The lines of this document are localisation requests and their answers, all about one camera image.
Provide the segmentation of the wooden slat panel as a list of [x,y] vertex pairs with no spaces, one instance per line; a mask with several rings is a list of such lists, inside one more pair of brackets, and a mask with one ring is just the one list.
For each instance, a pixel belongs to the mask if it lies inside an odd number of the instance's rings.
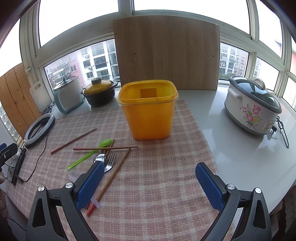
[[30,94],[30,87],[23,63],[10,69],[0,79],[1,104],[21,138],[41,116]]

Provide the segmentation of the metal spoon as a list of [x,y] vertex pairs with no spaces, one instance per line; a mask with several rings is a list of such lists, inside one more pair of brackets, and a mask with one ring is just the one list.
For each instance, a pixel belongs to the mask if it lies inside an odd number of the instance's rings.
[[93,163],[96,162],[103,162],[107,159],[108,155],[107,154],[98,154],[94,159],[93,159]]

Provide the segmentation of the clear plastic spoon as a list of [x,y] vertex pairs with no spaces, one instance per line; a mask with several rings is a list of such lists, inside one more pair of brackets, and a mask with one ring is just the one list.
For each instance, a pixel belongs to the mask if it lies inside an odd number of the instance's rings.
[[[71,182],[76,182],[76,180],[81,175],[76,168],[71,168],[67,171],[67,173]],[[100,203],[94,198],[94,196],[91,197],[90,202],[92,202],[92,204],[94,204],[96,208],[101,207]]]

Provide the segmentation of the floral white slow cooker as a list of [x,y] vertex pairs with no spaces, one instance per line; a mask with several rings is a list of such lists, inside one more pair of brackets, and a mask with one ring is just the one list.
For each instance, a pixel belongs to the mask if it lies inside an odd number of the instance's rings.
[[277,97],[270,93],[264,82],[232,76],[224,106],[227,114],[244,130],[263,136],[270,132],[282,113]]

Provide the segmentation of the teal white rice cooker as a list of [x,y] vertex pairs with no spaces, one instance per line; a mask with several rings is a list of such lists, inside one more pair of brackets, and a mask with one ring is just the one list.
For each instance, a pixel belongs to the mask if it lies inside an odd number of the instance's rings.
[[78,76],[63,78],[54,88],[55,104],[60,112],[68,113],[80,106],[85,98],[82,94],[82,86]]

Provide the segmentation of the brown chopstick horizontal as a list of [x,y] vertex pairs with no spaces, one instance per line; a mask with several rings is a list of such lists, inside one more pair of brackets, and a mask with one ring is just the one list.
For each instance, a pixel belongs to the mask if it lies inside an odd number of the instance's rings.
[[98,150],[121,150],[121,149],[136,149],[139,146],[129,147],[105,147],[105,148],[73,148],[74,151],[98,151]]

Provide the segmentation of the green plastic spoon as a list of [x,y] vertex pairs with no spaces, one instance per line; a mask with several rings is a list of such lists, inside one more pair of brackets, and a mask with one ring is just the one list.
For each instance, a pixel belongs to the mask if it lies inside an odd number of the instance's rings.
[[[99,144],[99,148],[105,148],[105,147],[110,147],[111,144],[114,142],[114,139],[107,139],[107,140],[103,140],[100,144]],[[80,164],[81,162],[83,162],[84,160],[87,160],[89,157],[93,156],[95,153],[98,153],[99,150],[94,150],[89,152],[88,154],[86,154],[85,156],[81,157],[80,159],[78,159],[76,162],[72,163],[71,165],[69,165],[67,167],[67,171],[69,171],[70,169],[74,168],[75,166],[77,166],[78,164]]]

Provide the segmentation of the pink plaid cloth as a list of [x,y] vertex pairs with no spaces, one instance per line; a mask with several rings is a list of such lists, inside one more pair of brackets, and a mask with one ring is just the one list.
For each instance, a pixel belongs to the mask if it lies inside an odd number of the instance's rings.
[[47,140],[29,149],[20,170],[24,183],[8,184],[17,209],[29,216],[38,187],[61,188],[67,167],[85,155],[71,146],[53,150],[77,136],[76,147],[98,146],[113,139],[120,165],[100,208],[87,223],[99,240],[200,240],[215,220],[213,209],[195,176],[195,167],[216,165],[187,103],[175,104],[171,134],[161,140],[135,140],[121,107],[67,115],[55,122]]

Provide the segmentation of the yellow lid black pot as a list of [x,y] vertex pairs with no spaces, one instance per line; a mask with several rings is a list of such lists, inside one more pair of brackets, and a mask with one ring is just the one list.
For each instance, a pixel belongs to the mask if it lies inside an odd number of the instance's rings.
[[91,80],[91,84],[84,88],[81,94],[91,106],[100,107],[112,101],[117,85],[117,82],[97,77]]

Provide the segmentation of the wooden board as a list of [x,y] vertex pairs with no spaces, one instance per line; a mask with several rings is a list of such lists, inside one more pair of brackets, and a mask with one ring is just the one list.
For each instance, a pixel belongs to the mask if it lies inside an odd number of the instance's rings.
[[216,90],[220,29],[180,16],[133,16],[113,22],[121,84],[169,80],[178,90]]

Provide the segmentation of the metal fork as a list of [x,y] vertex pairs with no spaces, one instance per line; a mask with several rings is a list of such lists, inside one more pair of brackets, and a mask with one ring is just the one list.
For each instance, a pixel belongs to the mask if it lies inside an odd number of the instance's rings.
[[115,159],[116,159],[116,152],[114,151],[110,152],[107,159],[104,161],[104,172],[108,172],[114,166]]

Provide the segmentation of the yellow plastic container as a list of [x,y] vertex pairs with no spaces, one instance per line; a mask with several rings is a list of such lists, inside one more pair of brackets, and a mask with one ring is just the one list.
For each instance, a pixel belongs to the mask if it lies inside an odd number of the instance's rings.
[[136,140],[156,140],[170,135],[178,97],[171,81],[143,80],[123,85],[117,102]]

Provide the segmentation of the white cutting board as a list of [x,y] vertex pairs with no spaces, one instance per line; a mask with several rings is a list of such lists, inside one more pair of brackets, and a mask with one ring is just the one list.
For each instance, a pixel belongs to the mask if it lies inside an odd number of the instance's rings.
[[38,81],[33,86],[31,86],[29,88],[29,92],[41,113],[43,113],[52,103],[46,87],[41,81]]

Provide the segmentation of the brown chopstick red tip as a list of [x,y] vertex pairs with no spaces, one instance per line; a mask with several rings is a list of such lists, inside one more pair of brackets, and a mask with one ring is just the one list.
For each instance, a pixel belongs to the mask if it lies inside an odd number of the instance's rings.
[[[105,184],[105,186],[101,190],[100,194],[97,196],[97,199],[96,199],[97,202],[99,202],[102,199],[102,197],[103,197],[104,193],[106,192],[107,188],[109,187],[109,185],[111,184],[111,182],[115,178],[116,174],[121,169],[121,166],[123,165],[123,163],[127,159],[128,155],[130,154],[130,151],[131,151],[131,148],[128,149],[128,151],[126,152],[125,156],[122,158],[122,160],[120,161],[120,163],[118,164],[118,166],[116,167],[116,169],[114,170],[114,172],[112,173],[112,175],[109,177],[107,183]],[[88,212],[86,213],[86,216],[87,217],[90,217],[95,209],[96,209],[96,206],[93,204],[89,208]]]

